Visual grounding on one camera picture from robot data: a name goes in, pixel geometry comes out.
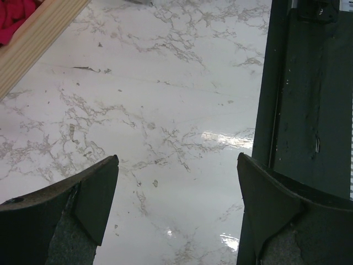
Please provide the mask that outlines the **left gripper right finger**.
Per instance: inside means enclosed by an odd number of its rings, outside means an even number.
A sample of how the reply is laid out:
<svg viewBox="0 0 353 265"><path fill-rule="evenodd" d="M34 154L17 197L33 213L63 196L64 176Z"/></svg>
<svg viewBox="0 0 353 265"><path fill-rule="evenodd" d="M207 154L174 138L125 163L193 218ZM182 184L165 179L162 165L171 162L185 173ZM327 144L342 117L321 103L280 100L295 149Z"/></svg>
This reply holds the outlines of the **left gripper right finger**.
<svg viewBox="0 0 353 265"><path fill-rule="evenodd" d="M257 264L352 264L352 201L238 156Z"/></svg>

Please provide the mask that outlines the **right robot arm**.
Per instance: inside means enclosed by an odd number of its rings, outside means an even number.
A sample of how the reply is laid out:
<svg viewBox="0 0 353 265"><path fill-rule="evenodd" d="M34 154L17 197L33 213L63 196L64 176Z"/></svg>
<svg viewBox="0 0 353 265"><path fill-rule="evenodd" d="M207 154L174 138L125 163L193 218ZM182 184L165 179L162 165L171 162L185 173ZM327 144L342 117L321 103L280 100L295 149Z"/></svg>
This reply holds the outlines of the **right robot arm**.
<svg viewBox="0 0 353 265"><path fill-rule="evenodd" d="M340 11L339 0L298 0L297 13L302 20L321 24L336 23Z"/></svg>

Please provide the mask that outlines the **grey t-shirt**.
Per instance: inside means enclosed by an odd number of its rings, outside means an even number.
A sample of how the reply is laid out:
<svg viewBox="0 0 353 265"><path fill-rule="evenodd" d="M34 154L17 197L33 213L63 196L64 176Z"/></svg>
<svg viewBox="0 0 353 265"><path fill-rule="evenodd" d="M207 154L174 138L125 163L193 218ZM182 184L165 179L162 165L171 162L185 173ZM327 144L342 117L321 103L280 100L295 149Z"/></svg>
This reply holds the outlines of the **grey t-shirt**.
<svg viewBox="0 0 353 265"><path fill-rule="evenodd" d="M131 2L134 4L142 4L142 5L147 5L147 6L152 6L153 1L152 0L125 0L127 2Z"/></svg>

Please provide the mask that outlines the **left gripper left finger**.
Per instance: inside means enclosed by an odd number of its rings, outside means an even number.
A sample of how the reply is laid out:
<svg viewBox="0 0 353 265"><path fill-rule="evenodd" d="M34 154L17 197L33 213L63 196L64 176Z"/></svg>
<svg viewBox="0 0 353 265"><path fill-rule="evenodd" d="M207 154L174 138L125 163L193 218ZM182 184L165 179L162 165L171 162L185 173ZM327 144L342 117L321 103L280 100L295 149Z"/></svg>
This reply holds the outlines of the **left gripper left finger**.
<svg viewBox="0 0 353 265"><path fill-rule="evenodd" d="M119 159L1 204L1 264L93 264L108 223Z"/></svg>

